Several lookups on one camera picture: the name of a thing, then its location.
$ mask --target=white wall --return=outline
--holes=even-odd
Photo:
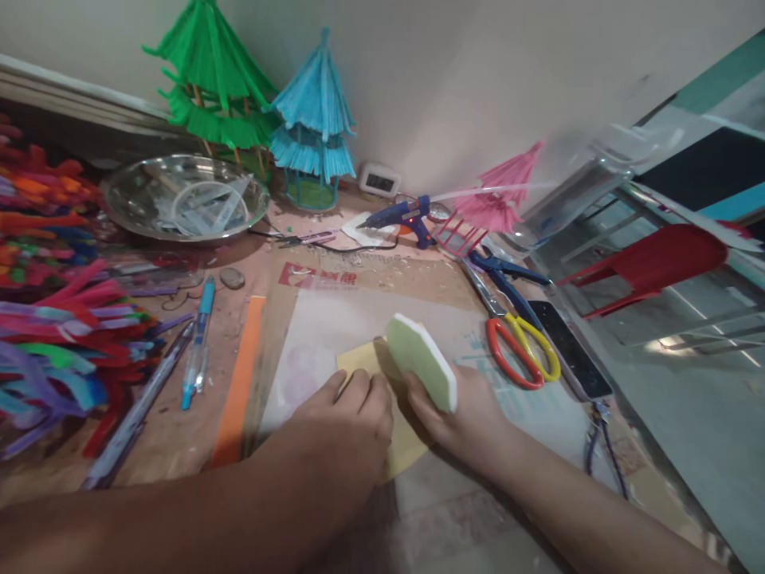
[[[0,53],[161,102],[156,45],[186,0],[5,2]],[[548,142],[561,177],[582,133],[631,124],[765,27],[762,0],[220,0],[281,86],[332,28],[357,159],[437,191]]]

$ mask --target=ballpoint pen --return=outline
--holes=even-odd
[[[127,457],[133,443],[137,440],[140,431],[143,429],[143,421],[151,405],[162,390],[167,377],[170,376],[173,368],[178,363],[178,359],[186,350],[186,346],[189,344],[193,334],[194,324],[189,323],[181,331],[181,334],[175,338],[159,366],[146,383],[140,398],[135,402],[127,415],[125,415],[124,420],[109,440],[106,448],[104,448],[104,452],[93,463],[80,490],[109,487],[121,461]]]
[[[183,398],[181,409],[187,411],[191,406],[191,397],[194,393],[202,390],[207,371],[207,328],[210,325],[210,314],[213,312],[213,299],[215,297],[215,278],[210,276],[205,281],[202,291],[202,300],[199,303],[199,312],[196,320],[196,333],[192,341],[189,362],[186,364],[186,372],[183,374]]]

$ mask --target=stainless steel bowl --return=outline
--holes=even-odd
[[[160,199],[167,201],[168,196],[180,193],[192,183],[228,183],[242,177],[249,177],[251,182],[242,195],[249,218],[241,225],[218,234],[191,236],[158,229],[157,202]],[[104,210],[117,225],[145,238],[189,247],[217,247],[230,243],[260,221],[269,207],[269,191],[262,181],[232,163],[200,155],[167,155],[133,163],[105,178],[100,189],[104,196]]]

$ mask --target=smartphone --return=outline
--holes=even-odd
[[[591,401],[612,395],[614,390],[552,303],[529,301],[528,304],[558,352],[560,370],[577,397],[582,401]]]

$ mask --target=blue pen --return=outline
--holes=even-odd
[[[210,314],[213,312],[215,298],[215,278],[210,276],[205,281],[202,291],[202,301],[199,303],[194,340],[191,342],[189,362],[183,374],[183,399],[181,409],[187,411],[191,406],[191,397],[195,391],[201,391],[207,372],[207,327],[210,325]]]

